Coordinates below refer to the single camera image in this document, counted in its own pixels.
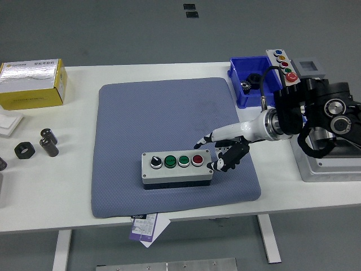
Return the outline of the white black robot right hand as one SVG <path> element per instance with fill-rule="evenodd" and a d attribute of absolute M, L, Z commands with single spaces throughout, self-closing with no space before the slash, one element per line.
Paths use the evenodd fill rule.
<path fill-rule="evenodd" d="M 226 125 L 221 128 L 214 129 L 210 134 L 202 137 L 194 149 L 200 148 L 209 142 L 231 141 L 228 149 L 224 153 L 217 155 L 218 160 L 208 163 L 207 167 L 214 171 L 226 172 L 229 169 L 235 169 L 240 160 L 249 152 L 249 145 L 259 140 L 268 140 L 271 138 L 270 133 L 266 130 L 267 115 L 272 111 L 265 110 L 252 121 L 235 123 Z"/>

